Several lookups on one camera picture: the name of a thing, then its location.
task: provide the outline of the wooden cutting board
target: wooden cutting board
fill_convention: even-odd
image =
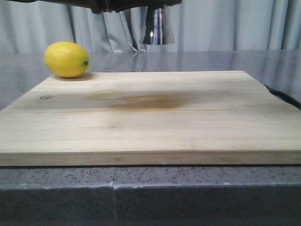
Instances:
[[[51,76],[0,112],[0,165],[301,163],[301,111],[245,72]]]

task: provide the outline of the lemon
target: lemon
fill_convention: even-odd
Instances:
[[[60,41],[51,44],[45,51],[45,64],[60,77],[75,78],[90,65],[89,54],[80,45]]]

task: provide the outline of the white curtain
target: white curtain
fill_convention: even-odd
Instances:
[[[301,0],[182,0],[170,7],[176,43],[139,43],[146,8],[93,14],[37,1],[0,0],[0,53],[44,52],[73,41],[88,52],[295,49],[301,45]]]

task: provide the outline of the granite countertop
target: granite countertop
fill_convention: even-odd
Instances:
[[[245,71],[301,102],[299,50],[90,56],[89,72]],[[2,53],[1,59],[0,109],[51,75],[43,54]],[[2,167],[0,225],[66,220],[72,225],[87,225],[88,221],[88,225],[116,225],[116,220],[141,225],[141,221],[157,220],[162,225],[162,221],[175,219],[173,225],[180,225],[179,220],[187,225],[188,221],[211,219],[229,225],[225,221],[229,218],[264,218],[265,222],[277,218],[273,225],[279,219],[297,225],[300,193],[299,165]]]

